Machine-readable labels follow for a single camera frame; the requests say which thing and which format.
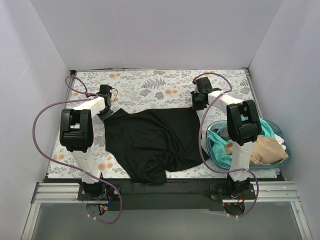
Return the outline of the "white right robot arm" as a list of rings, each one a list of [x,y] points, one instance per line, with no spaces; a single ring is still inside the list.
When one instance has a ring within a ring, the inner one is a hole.
[[[250,177],[251,151],[262,132],[256,103],[234,98],[218,88],[209,93],[192,91],[191,100],[196,111],[205,109],[208,112],[210,107],[215,107],[226,114],[232,142],[232,161],[227,173],[232,183],[226,186],[226,192],[230,198],[237,199],[245,192],[241,182]]]

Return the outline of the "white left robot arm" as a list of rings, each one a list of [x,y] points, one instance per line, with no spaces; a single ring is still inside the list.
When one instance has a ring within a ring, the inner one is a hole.
[[[81,181],[91,185],[89,194],[95,200],[103,199],[107,191],[106,187],[97,180],[101,176],[101,171],[92,152],[93,117],[98,116],[103,121],[112,113],[111,98],[106,95],[85,101],[74,108],[65,108],[61,112],[60,144],[66,147],[75,159],[77,167],[83,171]]]

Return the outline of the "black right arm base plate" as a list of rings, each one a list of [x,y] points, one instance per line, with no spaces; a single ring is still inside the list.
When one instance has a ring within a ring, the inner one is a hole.
[[[223,179],[209,185],[209,196],[213,200],[254,200],[256,191],[250,181],[229,181]]]

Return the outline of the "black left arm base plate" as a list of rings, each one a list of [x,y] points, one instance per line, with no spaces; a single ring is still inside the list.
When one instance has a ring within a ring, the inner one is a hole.
[[[111,198],[118,201],[120,199],[117,190],[106,184],[80,185],[77,199],[79,201],[108,201]]]

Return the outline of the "black t shirt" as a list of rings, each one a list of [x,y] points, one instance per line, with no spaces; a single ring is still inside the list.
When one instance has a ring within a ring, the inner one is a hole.
[[[163,184],[166,172],[187,170],[209,159],[198,147],[200,119],[190,107],[138,113],[121,108],[103,123],[106,151],[134,182]]]

